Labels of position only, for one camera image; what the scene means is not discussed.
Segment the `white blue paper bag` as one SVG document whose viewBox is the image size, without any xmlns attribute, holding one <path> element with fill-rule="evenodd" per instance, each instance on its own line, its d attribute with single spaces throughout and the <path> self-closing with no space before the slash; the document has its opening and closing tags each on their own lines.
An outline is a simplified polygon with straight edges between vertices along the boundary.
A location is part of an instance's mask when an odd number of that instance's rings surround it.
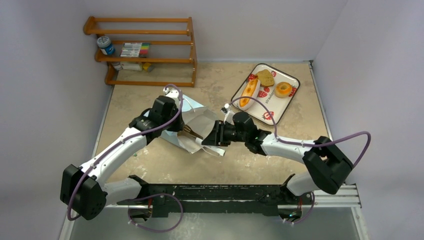
<svg viewBox="0 0 424 240">
<path fill-rule="evenodd" d="M 183 95 L 181 115 L 185 125 L 203 136 L 203 139 L 211 132 L 218 119 L 215 112 L 186 95 Z M 160 137 L 191 154 L 202 150 L 202 147 L 195 142 L 195 138 L 183 130 L 179 132 L 163 131 Z"/>
</svg>

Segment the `metal tongs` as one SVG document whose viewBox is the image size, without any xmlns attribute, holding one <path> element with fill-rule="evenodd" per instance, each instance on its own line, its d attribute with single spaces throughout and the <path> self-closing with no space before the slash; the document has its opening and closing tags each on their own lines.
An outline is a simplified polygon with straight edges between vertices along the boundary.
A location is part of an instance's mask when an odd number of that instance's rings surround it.
<svg viewBox="0 0 424 240">
<path fill-rule="evenodd" d="M 204 137 L 200 134 L 196 133 L 194 130 L 192 130 L 188 125 L 185 125 L 182 129 L 187 134 L 194 137 L 194 141 L 201 146 L 201 149 L 204 150 L 206 153 L 215 156 L 215 157 L 224 157 L 226 151 L 220 147 L 217 146 L 210 146 L 210 145 L 202 145 Z"/>
</svg>

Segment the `fake round bread bun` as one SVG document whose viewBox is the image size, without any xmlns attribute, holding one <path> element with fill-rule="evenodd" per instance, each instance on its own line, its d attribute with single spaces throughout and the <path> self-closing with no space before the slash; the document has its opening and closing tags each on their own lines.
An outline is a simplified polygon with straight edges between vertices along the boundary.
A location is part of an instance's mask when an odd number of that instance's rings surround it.
<svg viewBox="0 0 424 240">
<path fill-rule="evenodd" d="M 278 98 L 289 97 L 293 91 L 293 86 L 288 82 L 280 82 L 274 88 L 274 95 Z"/>
</svg>

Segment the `fake long bread roll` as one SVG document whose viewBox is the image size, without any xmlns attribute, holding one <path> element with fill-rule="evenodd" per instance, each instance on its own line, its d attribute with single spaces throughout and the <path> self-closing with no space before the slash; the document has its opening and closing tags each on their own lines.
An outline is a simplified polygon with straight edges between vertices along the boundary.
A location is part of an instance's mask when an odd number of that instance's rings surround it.
<svg viewBox="0 0 424 240">
<path fill-rule="evenodd" d="M 261 83 L 257 78 L 251 79 L 246 83 L 241 93 L 242 98 L 238 100 L 238 107 L 241 110 L 245 111 L 254 104 L 254 99 L 258 96 L 260 85 Z"/>
</svg>

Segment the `strawberry pattern tray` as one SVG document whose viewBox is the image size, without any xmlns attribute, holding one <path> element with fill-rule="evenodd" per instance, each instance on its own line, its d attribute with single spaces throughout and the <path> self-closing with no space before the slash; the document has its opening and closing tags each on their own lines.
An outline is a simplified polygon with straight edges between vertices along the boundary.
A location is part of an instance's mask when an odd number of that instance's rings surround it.
<svg viewBox="0 0 424 240">
<path fill-rule="evenodd" d="M 244 111 L 260 122 L 272 126 L 272 119 L 274 119 L 276 123 L 281 120 L 283 114 L 286 112 L 289 104 L 294 98 L 294 95 L 301 86 L 301 83 L 297 78 L 268 64 L 259 63 L 253 68 L 248 77 L 243 81 L 230 100 L 233 101 L 234 99 L 239 98 L 242 95 L 245 87 L 248 85 L 249 81 L 257 76 L 258 72 L 263 70 L 270 72 L 274 79 L 274 85 L 259 87 L 256 97 L 257 101 L 249 100 L 251 106 Z M 291 92 L 288 94 L 288 96 L 277 97 L 275 95 L 275 88 L 279 83 L 283 82 L 291 85 Z"/>
</svg>

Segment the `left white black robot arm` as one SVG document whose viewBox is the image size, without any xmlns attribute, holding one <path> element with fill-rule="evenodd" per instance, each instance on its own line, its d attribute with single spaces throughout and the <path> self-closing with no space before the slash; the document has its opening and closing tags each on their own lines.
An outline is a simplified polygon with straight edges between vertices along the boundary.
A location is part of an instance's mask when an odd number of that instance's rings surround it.
<svg viewBox="0 0 424 240">
<path fill-rule="evenodd" d="M 135 117 L 124 132 L 101 153 L 80 166 L 70 164 L 62 173 L 60 200 L 67 205 L 66 217 L 75 221 L 95 218 L 105 206 L 131 199 L 138 205 L 146 203 L 149 191 L 134 177 L 107 183 L 110 176 L 128 158 L 149 145 L 162 132 L 183 129 L 184 98 L 160 95 L 151 108 Z"/>
</svg>

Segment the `fake toast slice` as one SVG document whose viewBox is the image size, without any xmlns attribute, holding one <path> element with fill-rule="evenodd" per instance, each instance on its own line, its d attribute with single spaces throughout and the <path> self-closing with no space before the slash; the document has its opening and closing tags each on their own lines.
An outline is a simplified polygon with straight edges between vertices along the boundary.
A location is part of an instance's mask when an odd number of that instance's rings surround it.
<svg viewBox="0 0 424 240">
<path fill-rule="evenodd" d="M 275 84 L 274 77 L 268 69 L 258 71 L 256 75 L 262 87 L 272 87 Z"/>
</svg>

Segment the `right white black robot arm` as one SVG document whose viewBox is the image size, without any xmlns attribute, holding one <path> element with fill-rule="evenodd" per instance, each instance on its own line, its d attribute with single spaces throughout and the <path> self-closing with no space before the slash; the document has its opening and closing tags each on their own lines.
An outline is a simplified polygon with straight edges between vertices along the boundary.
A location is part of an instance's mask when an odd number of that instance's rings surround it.
<svg viewBox="0 0 424 240">
<path fill-rule="evenodd" d="M 336 194 L 354 168 L 336 145 L 329 145 L 329 138 L 321 136 L 317 140 L 302 142 L 277 137 L 270 131 L 257 128 L 245 112 L 236 113 L 231 123 L 216 120 L 201 143 L 204 146 L 227 147 L 232 142 L 244 143 L 254 154 L 282 157 L 305 165 L 306 172 L 294 174 L 283 183 L 280 196 L 288 204 L 315 190 Z"/>
</svg>

